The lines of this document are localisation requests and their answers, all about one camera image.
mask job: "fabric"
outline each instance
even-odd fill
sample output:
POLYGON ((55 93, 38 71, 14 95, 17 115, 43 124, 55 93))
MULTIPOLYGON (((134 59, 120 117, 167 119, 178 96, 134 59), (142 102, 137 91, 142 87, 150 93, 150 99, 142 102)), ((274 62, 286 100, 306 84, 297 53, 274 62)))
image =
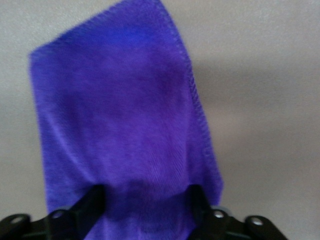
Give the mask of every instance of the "fabric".
POLYGON ((188 196, 222 178, 191 61, 159 0, 124 0, 39 47, 30 73, 49 211, 94 184, 105 215, 87 240, 185 240, 188 196))

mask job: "microfiber cloth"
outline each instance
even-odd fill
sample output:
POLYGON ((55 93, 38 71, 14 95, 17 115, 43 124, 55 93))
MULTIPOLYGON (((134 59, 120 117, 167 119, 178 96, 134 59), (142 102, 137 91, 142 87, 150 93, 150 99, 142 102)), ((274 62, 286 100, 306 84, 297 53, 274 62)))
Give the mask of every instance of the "microfiber cloth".
POLYGON ((159 0, 124 0, 30 54, 48 211, 105 185, 87 240, 185 240, 223 188, 191 60, 159 0))

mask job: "gray surface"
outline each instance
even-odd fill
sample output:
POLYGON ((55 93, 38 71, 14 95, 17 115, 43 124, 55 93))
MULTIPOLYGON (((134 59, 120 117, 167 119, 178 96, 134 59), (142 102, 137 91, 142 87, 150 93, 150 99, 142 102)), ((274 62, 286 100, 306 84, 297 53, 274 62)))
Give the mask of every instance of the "gray surface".
MULTIPOLYGON (((0 0, 0 218, 46 214, 27 54, 116 0, 0 0)), ((320 1, 164 0, 193 61, 222 204, 320 239, 320 1)))

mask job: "purple towel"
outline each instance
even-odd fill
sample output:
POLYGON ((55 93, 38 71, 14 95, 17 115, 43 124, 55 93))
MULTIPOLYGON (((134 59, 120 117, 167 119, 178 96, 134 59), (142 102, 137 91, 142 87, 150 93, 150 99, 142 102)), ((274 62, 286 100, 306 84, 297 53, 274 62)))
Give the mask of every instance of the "purple towel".
POLYGON ((124 0, 30 55, 48 210, 104 184, 87 240, 185 240, 222 178, 191 61, 159 0, 124 0))

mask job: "beige tabletop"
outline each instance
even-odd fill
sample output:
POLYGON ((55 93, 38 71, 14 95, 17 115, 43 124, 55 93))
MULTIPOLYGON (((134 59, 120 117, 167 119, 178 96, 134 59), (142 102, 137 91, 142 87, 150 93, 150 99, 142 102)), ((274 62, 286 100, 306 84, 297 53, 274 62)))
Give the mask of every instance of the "beige tabletop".
MULTIPOLYGON (((116 0, 0 0, 0 219, 46 215, 30 51, 116 0)), ((193 61, 222 205, 320 239, 320 1, 163 0, 193 61)))

